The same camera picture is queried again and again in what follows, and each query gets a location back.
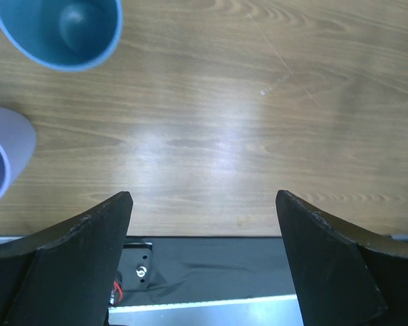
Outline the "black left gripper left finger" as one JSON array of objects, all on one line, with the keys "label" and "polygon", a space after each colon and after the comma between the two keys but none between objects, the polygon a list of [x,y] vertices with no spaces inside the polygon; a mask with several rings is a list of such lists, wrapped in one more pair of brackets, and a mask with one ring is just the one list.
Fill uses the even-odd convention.
[{"label": "black left gripper left finger", "polygon": [[104,325],[133,200],[0,244],[0,325]]}]

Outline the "blue plastic cup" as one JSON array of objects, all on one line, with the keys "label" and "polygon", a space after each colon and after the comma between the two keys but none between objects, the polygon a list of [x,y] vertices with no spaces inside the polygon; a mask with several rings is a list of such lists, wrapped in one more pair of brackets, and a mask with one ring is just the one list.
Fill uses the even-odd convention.
[{"label": "blue plastic cup", "polygon": [[122,3],[0,1],[0,28],[31,60],[57,71],[85,71],[104,63],[120,41]]}]

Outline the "lilac plastic cup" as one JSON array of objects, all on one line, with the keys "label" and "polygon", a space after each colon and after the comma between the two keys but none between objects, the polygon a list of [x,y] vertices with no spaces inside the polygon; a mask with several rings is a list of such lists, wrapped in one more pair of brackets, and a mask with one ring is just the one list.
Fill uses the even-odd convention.
[{"label": "lilac plastic cup", "polygon": [[32,123],[22,114],[0,107],[0,199],[27,167],[36,144]]}]

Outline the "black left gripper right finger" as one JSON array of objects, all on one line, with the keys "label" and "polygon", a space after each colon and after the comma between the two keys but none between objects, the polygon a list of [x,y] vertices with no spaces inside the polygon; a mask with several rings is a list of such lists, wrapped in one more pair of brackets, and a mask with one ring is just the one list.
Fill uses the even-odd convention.
[{"label": "black left gripper right finger", "polygon": [[275,199],[304,325],[408,325],[408,235],[380,235],[287,190]]}]

